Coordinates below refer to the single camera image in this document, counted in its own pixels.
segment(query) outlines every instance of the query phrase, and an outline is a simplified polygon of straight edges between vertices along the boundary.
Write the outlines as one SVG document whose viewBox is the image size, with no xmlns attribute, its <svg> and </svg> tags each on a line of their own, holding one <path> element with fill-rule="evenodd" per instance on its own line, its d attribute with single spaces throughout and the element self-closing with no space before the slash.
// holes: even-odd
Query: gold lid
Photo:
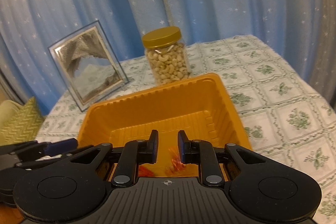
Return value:
<svg viewBox="0 0 336 224">
<path fill-rule="evenodd" d="M 142 43 L 145 48 L 160 48 L 169 46 L 181 39 L 179 27 L 170 26 L 156 29 L 146 33 L 142 37 Z"/>
</svg>

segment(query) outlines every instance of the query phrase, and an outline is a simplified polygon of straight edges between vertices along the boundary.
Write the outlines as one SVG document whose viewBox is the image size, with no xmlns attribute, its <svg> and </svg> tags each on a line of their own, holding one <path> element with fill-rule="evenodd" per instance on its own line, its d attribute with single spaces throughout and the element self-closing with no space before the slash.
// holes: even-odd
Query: jar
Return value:
<svg viewBox="0 0 336 224">
<path fill-rule="evenodd" d="M 142 37 L 142 43 L 156 85 L 189 77 L 191 69 L 178 27 L 170 26 L 151 31 Z"/>
</svg>

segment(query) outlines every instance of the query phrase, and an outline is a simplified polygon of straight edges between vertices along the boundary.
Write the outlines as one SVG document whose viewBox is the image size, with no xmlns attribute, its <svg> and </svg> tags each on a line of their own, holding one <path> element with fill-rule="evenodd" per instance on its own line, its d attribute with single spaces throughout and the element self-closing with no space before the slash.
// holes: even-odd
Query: curtain fold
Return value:
<svg viewBox="0 0 336 224">
<path fill-rule="evenodd" d="M 335 2 L 0 0 L 0 47 L 8 52 L 0 68 L 11 86 L 21 89 L 21 98 L 24 93 L 35 95 L 46 113 L 65 90 L 48 51 L 53 43 L 98 19 L 121 61 L 143 55 L 143 34 L 175 25 L 187 44 L 253 34 L 330 100 L 336 86 L 330 62 L 336 54 Z M 5 65 L 18 73 L 16 80 L 6 75 Z"/>
</svg>

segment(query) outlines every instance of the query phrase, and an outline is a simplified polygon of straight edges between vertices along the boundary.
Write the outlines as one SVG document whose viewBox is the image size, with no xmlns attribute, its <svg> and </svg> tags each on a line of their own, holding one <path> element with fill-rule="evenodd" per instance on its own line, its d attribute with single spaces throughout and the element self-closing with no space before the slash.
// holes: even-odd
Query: glass photo frame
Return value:
<svg viewBox="0 0 336 224">
<path fill-rule="evenodd" d="M 62 38 L 49 50 L 81 111 L 129 82 L 99 21 Z"/>
</svg>

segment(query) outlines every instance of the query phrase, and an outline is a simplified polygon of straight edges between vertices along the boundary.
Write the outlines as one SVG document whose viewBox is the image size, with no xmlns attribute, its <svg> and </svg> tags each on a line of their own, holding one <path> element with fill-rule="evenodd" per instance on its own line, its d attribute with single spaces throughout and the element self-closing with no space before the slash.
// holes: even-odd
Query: orange plastic bin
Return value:
<svg viewBox="0 0 336 224">
<path fill-rule="evenodd" d="M 157 177 L 166 177 L 171 165 L 169 148 L 177 147 L 177 133 L 190 140 L 207 140 L 216 147 L 233 142 L 251 149 L 239 116 L 215 73 L 143 90 L 92 105 L 78 135 L 80 146 L 110 142 L 124 146 L 159 132 L 157 163 L 145 166 Z M 196 165 L 179 176 L 197 176 Z"/>
</svg>

